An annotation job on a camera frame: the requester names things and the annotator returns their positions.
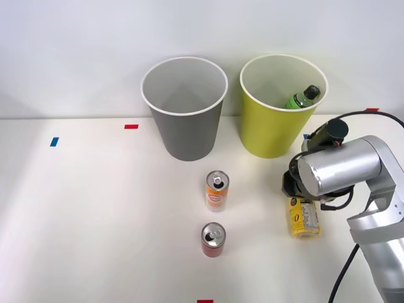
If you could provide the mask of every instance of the green plastic bottle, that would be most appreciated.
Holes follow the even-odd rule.
[[[285,105],[285,109],[304,109],[314,104],[314,99],[320,94],[320,90],[315,85],[310,85],[302,93],[291,96]]]

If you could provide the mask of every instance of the cup rim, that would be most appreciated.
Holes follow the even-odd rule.
[[[326,91],[325,91],[323,97],[321,98],[321,100],[319,100],[319,102],[313,104],[312,106],[306,107],[306,108],[304,108],[304,109],[281,109],[281,108],[279,108],[279,107],[275,107],[275,106],[272,106],[272,105],[268,105],[268,104],[266,104],[266,103],[264,103],[264,102],[262,102],[262,101],[259,101],[257,98],[255,98],[253,95],[251,95],[251,94],[249,93],[249,91],[246,89],[246,87],[244,86],[244,82],[243,82],[243,74],[244,74],[244,71],[246,70],[246,68],[248,67],[248,65],[250,65],[251,63],[253,63],[255,60],[259,60],[259,59],[262,59],[262,58],[265,58],[265,57],[271,57],[271,56],[291,57],[291,58],[294,58],[294,59],[301,60],[301,61],[307,63],[308,65],[311,65],[312,67],[314,67],[314,68],[321,74],[321,76],[324,78],[324,81],[325,81],[325,83],[326,83]],[[266,108],[268,108],[268,109],[278,110],[278,111],[280,111],[280,112],[305,112],[305,111],[307,111],[307,110],[315,109],[318,105],[320,105],[321,103],[323,103],[323,100],[326,98],[326,96],[327,96],[327,94],[328,94],[328,79],[327,79],[326,75],[323,73],[323,71],[322,71],[321,69],[319,69],[319,68],[318,68],[315,64],[313,64],[312,62],[310,62],[310,61],[308,61],[308,60],[306,60],[306,59],[303,59],[303,58],[294,56],[294,55],[289,55],[289,54],[265,54],[265,55],[262,55],[262,56],[255,57],[255,58],[251,59],[250,61],[248,61],[248,62],[246,63],[246,65],[243,66],[243,68],[242,68],[242,70],[241,70],[241,72],[240,72],[240,84],[241,84],[242,90],[247,94],[248,97],[250,97],[251,99],[253,99],[255,102],[257,102],[258,104],[260,104],[260,105],[262,105],[262,106],[264,106],[264,107],[266,107]]]
[[[167,112],[166,110],[159,109],[158,107],[156,107],[156,106],[154,106],[153,104],[151,104],[150,101],[147,100],[147,98],[146,98],[146,96],[145,96],[145,93],[144,93],[144,91],[143,91],[143,85],[144,85],[144,83],[145,83],[145,80],[146,80],[147,76],[148,76],[154,69],[156,69],[157,67],[159,67],[160,65],[163,65],[163,64],[165,64],[165,63],[167,63],[167,62],[169,62],[169,61],[178,60],[178,59],[195,59],[195,60],[200,60],[200,61],[207,62],[207,63],[213,65],[215,68],[217,68],[217,69],[221,72],[221,74],[223,75],[223,77],[225,78],[225,89],[224,89],[223,95],[222,95],[215,103],[213,103],[211,106],[209,106],[209,107],[207,107],[207,108],[205,108],[205,109],[198,110],[198,111],[196,111],[196,112]],[[228,79],[227,79],[227,76],[226,76],[225,72],[221,69],[221,67],[220,67],[219,65],[217,65],[216,63],[211,62],[211,61],[209,61],[209,60],[207,60],[207,59],[203,59],[203,58],[200,58],[200,57],[194,57],[194,56],[173,57],[173,58],[164,60],[164,61],[162,61],[162,62],[160,62],[160,63],[157,63],[156,65],[154,65],[152,68],[150,68],[150,69],[147,71],[147,73],[143,76],[143,78],[142,78],[142,80],[141,80],[141,83],[140,83],[141,96],[143,97],[143,100],[147,103],[147,105],[149,105],[152,109],[157,110],[158,112],[161,112],[162,114],[166,114],[166,115],[170,115],[170,116],[178,116],[178,117],[195,116],[195,115],[198,115],[198,114],[202,114],[202,113],[204,113],[204,112],[207,112],[208,110],[210,110],[210,109],[216,107],[216,106],[224,99],[224,97],[226,96],[226,93],[227,93],[227,90],[228,90],[228,89],[229,89],[229,81],[228,81]]]

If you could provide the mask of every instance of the table surface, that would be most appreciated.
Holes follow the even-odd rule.
[[[332,117],[313,116],[272,160],[245,150],[239,119],[222,117],[214,149],[195,162],[172,158],[148,118],[0,121],[0,302],[327,302],[354,247],[346,219],[369,190],[319,212],[323,235],[303,241],[288,233],[281,184],[303,133]],[[347,140],[379,136],[404,164],[399,124],[345,120]],[[230,189],[227,209],[212,213],[205,179],[217,169]],[[201,252],[211,221],[227,230],[219,258]],[[335,302],[382,302],[361,252]]]

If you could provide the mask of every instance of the gray paper cup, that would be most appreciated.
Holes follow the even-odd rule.
[[[172,58],[145,74],[142,97],[173,157],[194,161],[209,154],[228,85],[219,66],[198,57]]]

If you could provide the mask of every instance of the pull tab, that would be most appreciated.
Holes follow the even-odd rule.
[[[215,188],[222,188],[225,185],[220,177],[220,174],[213,174],[213,186]]]
[[[220,238],[222,233],[218,230],[217,232],[210,232],[205,236],[206,241],[210,242],[212,240],[215,240],[216,238]]]

